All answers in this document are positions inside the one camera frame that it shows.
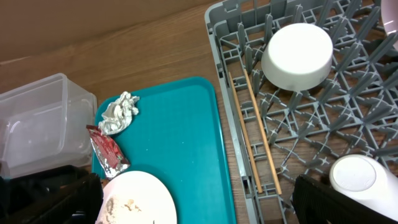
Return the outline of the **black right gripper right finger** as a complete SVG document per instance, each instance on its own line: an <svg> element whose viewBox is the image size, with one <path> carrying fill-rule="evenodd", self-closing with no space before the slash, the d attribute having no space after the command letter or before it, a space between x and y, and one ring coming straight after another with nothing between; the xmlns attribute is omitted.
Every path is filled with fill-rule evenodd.
<svg viewBox="0 0 398 224"><path fill-rule="evenodd" d="M295 180L292 205L300 224L397 223L305 174Z"/></svg>

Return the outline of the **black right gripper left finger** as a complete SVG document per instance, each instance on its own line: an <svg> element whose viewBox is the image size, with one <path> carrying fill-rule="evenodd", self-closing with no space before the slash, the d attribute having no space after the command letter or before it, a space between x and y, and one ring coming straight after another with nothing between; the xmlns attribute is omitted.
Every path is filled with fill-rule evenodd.
<svg viewBox="0 0 398 224"><path fill-rule="evenodd" d="M1 223L94 223L103 203L101 180L88 174Z"/></svg>

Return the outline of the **wooden chopstick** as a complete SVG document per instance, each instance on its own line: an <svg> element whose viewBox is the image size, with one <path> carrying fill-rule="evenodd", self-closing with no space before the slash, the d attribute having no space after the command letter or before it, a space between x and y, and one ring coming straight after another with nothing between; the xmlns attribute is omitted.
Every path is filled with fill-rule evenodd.
<svg viewBox="0 0 398 224"><path fill-rule="evenodd" d="M254 154L252 152L251 142L249 140L248 132L247 132L246 125L245 125L245 122L244 122L244 118L243 118L243 114L242 114L242 111L241 111L238 95L236 93L235 85L234 85L233 78L232 78L230 72L228 73L228 78L229 78L229 81L231 83L231 89L232 89L232 92L233 92L233 99L234 99L234 103L235 103L235 106L236 106L236 110L238 112L238 118L239 118L239 122L240 122L240 125L241 125L241 129L242 129L242 134L243 134L246 150L247 150L247 153L248 153L248 156L249 156L250 165L251 165L251 168L252 168L252 176L254 177L254 181L255 181L255 184L256 184L257 191L260 194L262 194L264 191L262 189L261 181L260 181L259 174L258 174L258 171L257 171L256 162L255 162L255 159L254 159Z"/></svg>
<svg viewBox="0 0 398 224"><path fill-rule="evenodd" d="M253 105L253 108L254 108L254 112L255 112L255 115L256 115L257 124L258 124L259 130L261 132L261 138L262 138L262 141L263 141L263 145L265 147L265 152L266 152L266 155L267 155L267 160L269 162L269 167L270 167L272 178L273 178L273 181L274 181L275 190L276 190L278 195L281 195L282 194L282 189L280 187L279 178L277 176L277 172L276 172L276 169L275 169L274 160L272 158L271 150L270 150L269 143L268 143L268 140L267 140L267 136L266 136L266 132L265 132L265 129L264 129L263 122L262 122L262 118L261 118L261 115L260 115L260 112L259 112L259 108L258 108L258 105L257 105L256 97L254 96L254 92L253 92L253 89L252 89L252 85L251 85L251 81L249 79L248 72L247 72L246 69L244 69L243 71L244 71L244 76L245 76L246 83L247 83L247 86L248 86L249 94L250 94L250 97L251 97L252 105Z"/></svg>

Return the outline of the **white bowl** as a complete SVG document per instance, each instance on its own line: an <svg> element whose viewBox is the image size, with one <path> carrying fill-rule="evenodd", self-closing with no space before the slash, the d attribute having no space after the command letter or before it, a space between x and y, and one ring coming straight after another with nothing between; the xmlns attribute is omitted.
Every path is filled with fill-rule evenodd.
<svg viewBox="0 0 398 224"><path fill-rule="evenodd" d="M261 58L268 81L283 90L303 91L321 84L331 71L333 44L322 28L290 24L270 39Z"/></svg>

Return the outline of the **pink bowl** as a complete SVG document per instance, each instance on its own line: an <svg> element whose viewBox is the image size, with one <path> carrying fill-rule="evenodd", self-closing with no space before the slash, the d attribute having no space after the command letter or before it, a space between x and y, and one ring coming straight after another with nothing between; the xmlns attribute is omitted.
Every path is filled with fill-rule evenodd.
<svg viewBox="0 0 398 224"><path fill-rule="evenodd" d="M381 1L381 19L387 35L397 34L398 0Z"/></svg>

